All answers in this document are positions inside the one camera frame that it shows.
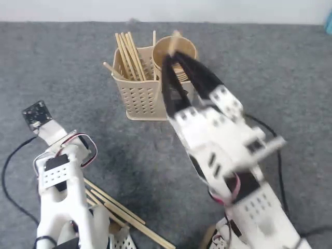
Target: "wire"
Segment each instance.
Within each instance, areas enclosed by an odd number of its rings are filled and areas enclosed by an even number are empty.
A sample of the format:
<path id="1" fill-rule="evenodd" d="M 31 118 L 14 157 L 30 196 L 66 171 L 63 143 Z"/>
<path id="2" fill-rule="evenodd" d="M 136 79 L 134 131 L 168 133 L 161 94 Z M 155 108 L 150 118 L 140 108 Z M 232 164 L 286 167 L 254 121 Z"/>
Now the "wire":
<path id="1" fill-rule="evenodd" d="M 98 148 L 97 148 L 95 142 L 92 140 L 92 138 L 89 135 L 87 135 L 85 133 L 76 133 L 76 134 L 72 135 L 71 137 L 67 138 L 64 142 L 62 142 L 62 144 L 60 146 L 61 148 L 57 152 L 56 157 L 60 155 L 61 151 L 64 149 L 64 147 L 66 146 L 67 143 L 69 143 L 70 141 L 72 141 L 73 139 L 75 139 L 79 136 L 86 136 L 91 141 L 91 143 L 93 144 L 94 149 L 95 149 L 94 155 L 87 162 L 85 162 L 84 164 L 81 165 L 81 168 L 85 168 L 90 163 L 92 163 L 92 161 L 97 157 L 97 154 L 98 154 Z"/>
<path id="2" fill-rule="evenodd" d="M 271 127 L 269 127 L 263 121 L 260 121 L 258 118 L 255 118 L 254 116 L 252 116 L 248 113 L 245 113 L 244 116 L 255 121 L 256 123 L 259 123 L 260 125 L 264 126 L 269 132 L 271 132 L 271 134 L 274 137 L 278 136 L 277 133 Z M 283 179 L 283 174 L 282 174 L 282 157 L 281 157 L 281 151 L 279 149 L 276 151 L 276 156 L 278 158 L 278 176 L 279 176 L 281 200 L 282 200 L 282 204 L 284 207 L 284 211 L 285 211 L 286 215 L 289 217 L 289 208 L 288 208 L 288 203 L 286 200 L 285 185 L 284 185 L 284 179 Z"/>
<path id="3" fill-rule="evenodd" d="M 49 240 L 51 241 L 55 246 L 57 245 L 57 242 L 55 239 L 53 239 L 51 236 L 40 236 L 38 237 L 36 240 L 35 240 L 35 243 L 33 244 L 33 249 L 36 249 L 37 248 L 37 242 L 39 240 Z"/>
<path id="4" fill-rule="evenodd" d="M 241 188 L 241 180 L 240 180 L 239 176 L 238 176 L 236 173 L 234 173 L 234 175 L 235 175 L 237 181 L 236 181 L 235 188 L 234 188 L 234 190 L 233 190 L 233 192 L 232 192 L 232 195 L 231 195 L 230 203 L 225 203 L 225 201 L 223 201 L 223 200 L 217 195 L 217 193 L 214 193 L 213 189 L 209 189 L 209 188 L 208 188 L 207 190 L 208 190 L 208 192 L 209 192 L 209 195 L 210 195 L 210 197 L 211 197 L 214 201 L 218 202 L 218 203 L 221 204 L 221 205 L 228 206 L 228 205 L 231 204 L 231 202 L 232 202 L 233 200 L 235 200 L 235 199 L 237 198 L 237 196 L 238 196 L 238 194 L 239 194 L 239 192 L 240 192 L 240 188 Z"/>
<path id="5" fill-rule="evenodd" d="M 15 155 L 16 152 L 18 152 L 22 147 L 24 147 L 25 145 L 29 144 L 30 142 L 32 142 L 33 140 L 35 140 L 38 137 L 38 135 L 26 140 L 24 143 L 22 143 L 19 147 L 17 147 L 6 159 L 5 165 L 2 168 L 2 172 L 1 172 L 1 184 L 2 184 L 2 189 L 3 192 L 5 194 L 5 197 L 8 199 L 9 202 L 11 202 L 19 211 L 21 211 L 22 213 L 24 213 L 26 216 L 30 217 L 31 220 L 38 226 L 39 221 L 37 220 L 37 218 L 35 216 L 33 216 L 31 213 L 29 213 L 26 209 L 24 209 L 22 206 L 20 206 L 8 193 L 7 187 L 6 187 L 6 170 L 8 168 L 8 164 L 11 160 L 11 158 L 13 157 L 13 155 Z"/>

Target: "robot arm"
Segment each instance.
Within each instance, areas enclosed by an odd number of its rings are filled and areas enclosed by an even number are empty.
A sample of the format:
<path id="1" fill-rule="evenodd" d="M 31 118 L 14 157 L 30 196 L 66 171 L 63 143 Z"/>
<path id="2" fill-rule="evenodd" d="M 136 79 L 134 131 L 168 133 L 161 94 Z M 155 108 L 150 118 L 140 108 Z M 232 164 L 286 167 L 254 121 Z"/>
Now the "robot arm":
<path id="1" fill-rule="evenodd" d="M 97 154 L 95 143 L 89 136 L 73 131 L 69 134 L 50 116 L 43 101 L 23 111 L 29 127 L 50 146 L 34 160 L 38 175 L 40 195 L 40 223 L 37 229 L 37 249 L 57 248 L 62 241 L 60 234 L 66 224 L 73 222 L 78 237 L 72 232 L 68 245 L 80 248 L 107 248 L 109 218 L 105 207 L 97 206 L 90 213 L 86 201 L 84 178 L 81 168 L 89 164 Z M 95 146 L 91 154 L 83 137 Z"/>
<path id="2" fill-rule="evenodd" d="M 186 97 L 172 69 L 175 62 L 197 90 L 201 108 Z M 249 127 L 240 101 L 204 65 L 183 53 L 165 57 L 162 94 L 169 121 L 198 175 L 240 232 L 230 248 L 310 249 L 306 240 L 298 244 L 299 234 L 258 166 L 285 144 L 284 139 L 266 141 L 259 127 Z M 219 227 L 228 238 L 226 223 Z"/>

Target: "beige utensil holder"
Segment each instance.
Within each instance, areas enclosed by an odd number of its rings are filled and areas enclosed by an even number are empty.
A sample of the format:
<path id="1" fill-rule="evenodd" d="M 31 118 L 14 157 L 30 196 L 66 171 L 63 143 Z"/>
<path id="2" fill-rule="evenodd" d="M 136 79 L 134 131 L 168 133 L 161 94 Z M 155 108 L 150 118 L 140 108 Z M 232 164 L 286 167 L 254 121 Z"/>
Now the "beige utensil holder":
<path id="1" fill-rule="evenodd" d="M 153 62 L 151 47 L 137 48 L 144 72 L 153 75 Z M 115 51 L 113 68 L 124 78 L 125 72 L 119 49 Z M 154 80 L 130 81 L 117 78 L 112 74 L 126 107 L 127 117 L 131 120 L 167 120 L 165 105 L 161 94 L 161 83 Z M 193 86 L 190 81 L 181 82 L 182 87 L 188 92 L 188 98 L 193 99 Z"/>

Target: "wooden chopstick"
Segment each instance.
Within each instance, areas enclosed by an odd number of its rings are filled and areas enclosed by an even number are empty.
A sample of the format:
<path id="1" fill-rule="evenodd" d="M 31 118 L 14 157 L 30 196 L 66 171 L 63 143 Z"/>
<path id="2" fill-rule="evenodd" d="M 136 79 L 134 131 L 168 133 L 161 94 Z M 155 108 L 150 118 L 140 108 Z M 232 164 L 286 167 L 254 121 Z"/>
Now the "wooden chopstick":
<path id="1" fill-rule="evenodd" d="M 144 233 L 148 237 L 150 237 L 152 240 L 154 240 L 155 242 L 157 242 L 158 244 L 160 244 L 161 246 L 163 246 L 166 249 L 175 249 L 175 246 L 172 245 L 170 242 L 168 242 L 167 240 L 165 240 L 161 236 L 157 235 L 155 232 L 151 231 L 150 229 L 148 229 L 143 224 L 139 223 L 136 219 L 134 219 L 133 217 L 131 217 L 130 215 L 128 215 L 126 212 L 124 212 L 123 210 L 121 210 L 119 207 L 115 206 L 113 203 L 111 203 L 110 201 L 108 201 L 101 194 L 99 194 L 98 192 L 96 192 L 94 190 L 91 190 L 91 192 L 94 195 L 96 195 L 99 199 L 101 199 L 102 201 L 105 202 L 104 203 L 105 207 L 107 207 L 112 212 L 114 212 L 117 215 L 119 215 L 121 218 L 123 218 L 125 221 L 127 221 L 128 223 L 130 223 L 132 226 L 134 226 L 136 229 L 138 229 L 139 231 L 141 231 L 142 233 Z"/>
<path id="2" fill-rule="evenodd" d="M 91 200 L 94 201 L 94 203 L 98 204 L 98 205 L 103 205 L 92 193 L 90 193 L 89 190 L 85 189 L 85 193 L 87 194 L 88 197 L 91 198 Z M 121 227 L 125 227 L 126 224 L 119 220 L 110 210 L 107 210 L 108 211 L 108 215 L 109 217 L 114 221 L 116 222 L 117 224 L 119 224 Z"/>
<path id="3" fill-rule="evenodd" d="M 121 59 L 122 59 L 122 62 L 123 62 L 124 70 L 126 71 L 127 78 L 129 80 L 131 80 L 130 73 L 129 73 L 129 68 L 128 68 L 128 65 L 126 63 L 125 53 L 123 51 L 123 48 L 122 48 L 122 45 L 121 45 L 118 33 L 115 34 L 115 38 L 116 38 L 116 42 L 118 44 L 118 48 L 119 48 L 119 51 L 120 51 Z"/>
<path id="4" fill-rule="evenodd" d="M 116 78 L 119 78 L 119 79 L 125 79 L 118 71 L 116 71 L 111 65 L 109 65 L 106 61 L 104 61 L 103 63 L 104 67 L 106 67 L 108 70 L 110 70 L 113 75 L 116 77 Z"/>
<path id="5" fill-rule="evenodd" d="M 128 43 L 131 44 L 131 47 L 132 47 L 132 49 L 133 49 L 133 51 L 134 51 L 134 54 L 135 54 L 135 56 L 136 56 L 137 63 L 138 63 L 138 65 L 139 65 L 139 68 L 140 68 L 140 70 L 141 70 L 141 74 L 142 74 L 142 76 L 143 76 L 143 80 L 146 80 L 146 76 L 145 76 L 145 73 L 144 73 L 144 70 L 143 70 L 143 67 L 142 67 L 141 61 L 140 61 L 139 53 L 138 53 L 137 48 L 136 48 L 135 43 L 134 43 L 134 39 L 133 39 L 133 37 L 132 37 L 132 35 L 131 35 L 130 32 L 128 32 L 128 34 L 126 34 L 126 37 L 127 37 L 127 35 L 128 35 Z"/>
<path id="6" fill-rule="evenodd" d="M 177 47 L 177 42 L 178 42 L 178 38 L 181 37 L 181 34 L 179 31 L 175 30 L 173 32 L 173 35 L 171 37 L 171 41 L 168 47 L 168 54 L 170 56 L 173 56 Z"/>
<path id="7" fill-rule="evenodd" d="M 142 75 L 141 69 L 140 69 L 140 67 L 139 67 L 139 63 L 138 63 L 138 61 L 137 61 L 137 58 L 136 58 L 136 55 L 135 55 L 135 52 L 134 52 L 133 46 L 131 45 L 131 41 L 130 41 L 130 39 L 129 39 L 129 37 L 128 37 L 128 34 L 126 34 L 126 36 L 123 35 L 122 39 L 125 41 L 126 47 L 127 47 L 128 51 L 129 51 L 129 53 L 130 53 L 130 56 L 131 56 L 131 60 L 133 61 L 134 65 L 135 65 L 135 67 L 136 67 L 137 74 L 138 74 L 140 80 L 143 81 L 144 78 L 143 78 L 143 75 Z"/>
<path id="8" fill-rule="evenodd" d="M 152 32 L 152 45 L 153 46 L 156 45 L 156 31 L 155 30 Z M 156 74 L 156 70 L 155 70 L 155 67 L 154 67 L 154 81 L 156 81 L 156 80 L 157 80 L 157 74 Z"/>
<path id="9" fill-rule="evenodd" d="M 95 184 L 90 182 L 88 179 L 84 178 L 84 182 L 89 185 L 91 188 L 95 189 L 98 191 L 100 194 L 102 194 L 105 198 L 107 198 L 110 202 L 114 203 L 117 205 L 119 208 L 121 208 L 123 211 L 127 212 L 130 216 L 133 218 L 137 219 L 140 223 L 145 224 L 145 221 L 139 218 L 137 215 L 135 215 L 133 212 L 131 212 L 128 208 L 123 206 L 120 202 L 109 196 L 106 192 L 102 191 L 99 187 L 97 187 Z"/>
<path id="10" fill-rule="evenodd" d="M 87 198 L 87 203 L 90 204 L 91 206 L 94 206 L 95 203 L 93 201 L 91 201 L 90 199 Z"/>
<path id="11" fill-rule="evenodd" d="M 129 69 L 130 69 L 130 71 L 133 75 L 133 78 L 134 78 L 135 81 L 137 81 L 136 73 L 135 73 L 135 70 L 133 68 L 133 65 L 131 64 L 130 57 L 129 57 L 127 49 L 126 49 L 125 41 L 122 39 L 121 36 L 119 36 L 118 33 L 116 33 L 115 35 L 118 37 L 117 40 L 119 39 L 121 48 L 123 49 L 124 56 L 126 57 L 126 61 L 129 65 Z"/>

